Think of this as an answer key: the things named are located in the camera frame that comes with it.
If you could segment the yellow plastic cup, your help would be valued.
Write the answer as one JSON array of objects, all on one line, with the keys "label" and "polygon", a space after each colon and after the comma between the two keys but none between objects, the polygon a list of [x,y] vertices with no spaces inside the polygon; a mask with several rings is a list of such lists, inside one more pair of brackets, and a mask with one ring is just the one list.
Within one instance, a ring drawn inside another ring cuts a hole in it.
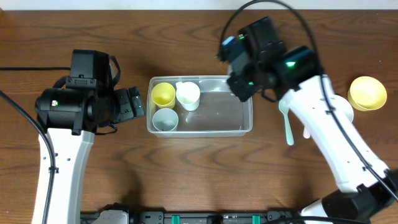
[{"label": "yellow plastic cup", "polygon": [[176,91],[173,85],[163,82],[152,89],[152,101],[160,108],[173,109],[176,100]]}]

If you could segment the clear plastic container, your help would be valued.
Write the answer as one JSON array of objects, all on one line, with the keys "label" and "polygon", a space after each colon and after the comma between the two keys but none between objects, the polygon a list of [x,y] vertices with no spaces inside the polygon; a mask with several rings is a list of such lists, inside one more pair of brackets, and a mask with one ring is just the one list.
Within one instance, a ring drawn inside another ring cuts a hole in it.
[{"label": "clear plastic container", "polygon": [[[234,96],[226,82],[227,75],[191,75],[153,77],[147,95],[147,129],[158,138],[215,138],[239,137],[252,130],[252,99],[241,102]],[[193,82],[201,90],[196,110],[187,111],[176,102],[178,115],[175,131],[159,131],[153,125],[153,116],[159,107],[152,101],[152,89],[160,83],[175,85],[177,82]]]}]

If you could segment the grey plastic cup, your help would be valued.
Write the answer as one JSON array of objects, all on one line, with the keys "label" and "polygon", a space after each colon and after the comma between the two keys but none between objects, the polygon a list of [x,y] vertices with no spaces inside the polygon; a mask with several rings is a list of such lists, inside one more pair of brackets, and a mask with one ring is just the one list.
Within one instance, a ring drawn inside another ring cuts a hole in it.
[{"label": "grey plastic cup", "polygon": [[152,118],[152,124],[158,131],[176,131],[178,122],[178,114],[169,108],[159,109]]}]

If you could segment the white plastic cup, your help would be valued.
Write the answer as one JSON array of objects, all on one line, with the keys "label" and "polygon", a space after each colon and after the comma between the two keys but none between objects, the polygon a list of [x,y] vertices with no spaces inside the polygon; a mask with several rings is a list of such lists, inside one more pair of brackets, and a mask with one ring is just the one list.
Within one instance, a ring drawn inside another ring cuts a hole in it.
[{"label": "white plastic cup", "polygon": [[194,111],[200,104],[200,88],[193,82],[177,82],[176,98],[187,111]]}]

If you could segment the pale pink plastic fork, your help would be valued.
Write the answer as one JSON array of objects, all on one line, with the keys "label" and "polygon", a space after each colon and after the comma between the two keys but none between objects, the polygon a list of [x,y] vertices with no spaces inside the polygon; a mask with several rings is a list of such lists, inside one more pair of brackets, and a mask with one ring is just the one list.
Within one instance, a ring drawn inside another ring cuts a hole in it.
[{"label": "pale pink plastic fork", "polygon": [[309,130],[307,129],[306,126],[305,126],[304,129],[303,129],[303,137],[304,137],[305,139],[309,139],[309,138],[311,137],[311,134],[310,134],[310,132],[309,132]]}]

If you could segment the white plastic bowl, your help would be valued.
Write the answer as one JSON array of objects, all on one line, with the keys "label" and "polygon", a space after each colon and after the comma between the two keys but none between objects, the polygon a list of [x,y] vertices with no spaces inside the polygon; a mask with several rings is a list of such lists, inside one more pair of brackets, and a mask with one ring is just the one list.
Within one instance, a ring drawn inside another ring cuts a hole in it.
[{"label": "white plastic bowl", "polygon": [[342,96],[334,95],[331,97],[331,104],[336,108],[337,111],[343,112],[351,123],[353,122],[354,111],[348,100]]}]

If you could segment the yellow plastic bowl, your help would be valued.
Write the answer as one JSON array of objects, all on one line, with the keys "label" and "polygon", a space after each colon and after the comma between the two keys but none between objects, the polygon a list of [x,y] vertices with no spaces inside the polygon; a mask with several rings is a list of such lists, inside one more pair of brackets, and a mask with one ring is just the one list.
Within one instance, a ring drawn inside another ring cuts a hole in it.
[{"label": "yellow plastic bowl", "polygon": [[387,101],[387,91],[384,85],[373,77],[358,77],[350,85],[348,101],[359,111],[378,110]]}]

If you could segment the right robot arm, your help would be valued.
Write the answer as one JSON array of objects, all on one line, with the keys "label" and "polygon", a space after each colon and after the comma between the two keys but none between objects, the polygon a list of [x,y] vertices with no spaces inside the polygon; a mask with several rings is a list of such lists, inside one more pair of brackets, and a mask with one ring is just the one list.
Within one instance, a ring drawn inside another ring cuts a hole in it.
[{"label": "right robot arm", "polygon": [[231,73],[228,85],[240,101],[257,91],[272,90],[303,125],[325,157],[337,190],[302,208],[303,223],[369,223],[393,203],[397,172],[372,152],[342,109],[314,47],[287,49],[271,20],[264,17],[222,35],[219,59]]}]

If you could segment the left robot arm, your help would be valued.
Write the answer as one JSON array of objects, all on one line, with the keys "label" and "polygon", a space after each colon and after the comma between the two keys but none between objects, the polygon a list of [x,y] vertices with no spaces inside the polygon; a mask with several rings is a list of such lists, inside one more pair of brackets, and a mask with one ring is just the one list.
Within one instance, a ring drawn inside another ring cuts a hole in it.
[{"label": "left robot arm", "polygon": [[43,136],[33,223],[79,223],[86,163],[98,128],[146,112],[139,89],[116,90],[121,76],[113,55],[96,50],[72,53],[70,75],[37,98]]}]

